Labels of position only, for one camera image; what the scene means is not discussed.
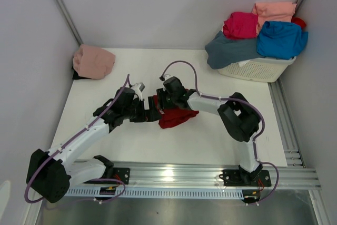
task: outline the red cloth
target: red cloth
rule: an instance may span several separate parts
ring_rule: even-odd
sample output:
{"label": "red cloth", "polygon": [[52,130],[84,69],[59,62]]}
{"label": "red cloth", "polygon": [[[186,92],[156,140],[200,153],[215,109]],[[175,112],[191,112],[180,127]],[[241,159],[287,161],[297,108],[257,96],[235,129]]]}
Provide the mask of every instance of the red cloth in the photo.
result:
{"label": "red cloth", "polygon": [[[154,103],[157,107],[158,98],[157,95],[153,96]],[[162,114],[162,118],[159,120],[159,126],[162,129],[173,128],[174,126],[178,126],[179,124],[184,123],[189,118],[196,117],[199,111],[189,111],[189,110],[182,110],[180,108],[173,108],[173,109],[165,109],[163,110],[164,114]]]}
{"label": "red cloth", "polygon": [[252,13],[232,13],[224,22],[223,34],[232,40],[256,38],[257,18],[258,16]]}
{"label": "red cloth", "polygon": [[305,27],[306,27],[305,21],[301,18],[292,17],[291,22],[295,23],[295,24],[298,24],[298,26],[300,26],[302,29],[305,29]]}

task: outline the white wall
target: white wall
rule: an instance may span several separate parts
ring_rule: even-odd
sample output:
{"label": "white wall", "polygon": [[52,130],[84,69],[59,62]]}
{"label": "white wall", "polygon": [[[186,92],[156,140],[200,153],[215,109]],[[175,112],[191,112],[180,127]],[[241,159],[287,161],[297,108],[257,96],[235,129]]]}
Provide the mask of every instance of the white wall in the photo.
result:
{"label": "white wall", "polygon": [[332,224],[337,223],[337,0],[306,0],[306,50],[282,84],[307,166],[317,169]]}
{"label": "white wall", "polygon": [[231,12],[250,12],[255,1],[267,0],[63,1],[87,44],[203,49]]}
{"label": "white wall", "polygon": [[52,141],[77,45],[53,0],[0,0],[0,184],[12,183],[1,224],[20,224],[29,159]]}

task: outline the table surface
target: table surface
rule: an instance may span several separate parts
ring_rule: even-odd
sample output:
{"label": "table surface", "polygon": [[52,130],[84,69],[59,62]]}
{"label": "table surface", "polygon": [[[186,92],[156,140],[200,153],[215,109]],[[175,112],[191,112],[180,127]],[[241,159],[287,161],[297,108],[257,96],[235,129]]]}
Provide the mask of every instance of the table surface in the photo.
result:
{"label": "table surface", "polygon": [[[204,94],[227,97],[234,92],[262,113],[266,121],[264,133],[257,139],[261,161],[285,167],[286,159],[267,83],[245,81],[220,75],[206,63],[203,50],[152,50],[107,48],[116,55],[112,72],[102,80],[73,82],[52,145],[69,139],[81,129],[92,113],[114,97],[130,73],[131,83],[143,82],[145,106],[147,97],[163,87],[159,76],[176,60],[193,64],[198,74],[199,90]],[[192,69],[183,63],[172,65],[167,73],[178,77],[188,89],[194,88]],[[200,112],[196,117],[171,129],[161,129],[158,122],[131,123],[128,120],[108,136],[86,150],[79,159],[103,155],[112,161],[150,163],[237,165],[237,142],[226,131],[217,115]]]}

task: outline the teal cloth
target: teal cloth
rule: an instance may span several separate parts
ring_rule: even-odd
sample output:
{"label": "teal cloth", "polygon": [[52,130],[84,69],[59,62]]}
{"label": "teal cloth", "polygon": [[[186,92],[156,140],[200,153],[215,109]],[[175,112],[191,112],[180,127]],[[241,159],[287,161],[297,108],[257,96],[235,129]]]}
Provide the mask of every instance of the teal cloth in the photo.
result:
{"label": "teal cloth", "polygon": [[205,46],[209,55],[207,64],[214,70],[225,68],[231,63],[263,57],[256,52],[257,39],[231,40],[222,31]]}
{"label": "teal cloth", "polygon": [[298,56],[308,41],[308,32],[291,22],[266,21],[257,38],[257,52],[261,55],[289,60]]}

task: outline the white laundry basket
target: white laundry basket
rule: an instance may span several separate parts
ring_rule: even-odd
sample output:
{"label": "white laundry basket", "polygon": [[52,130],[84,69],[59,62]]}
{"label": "white laundry basket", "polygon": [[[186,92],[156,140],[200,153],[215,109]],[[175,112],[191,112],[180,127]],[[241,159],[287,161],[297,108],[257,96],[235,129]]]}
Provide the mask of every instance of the white laundry basket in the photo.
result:
{"label": "white laundry basket", "polygon": [[275,82],[282,72],[296,60],[279,60],[275,58],[256,58],[240,67],[238,63],[217,70],[221,75],[235,77],[237,79],[252,80],[258,82]]}

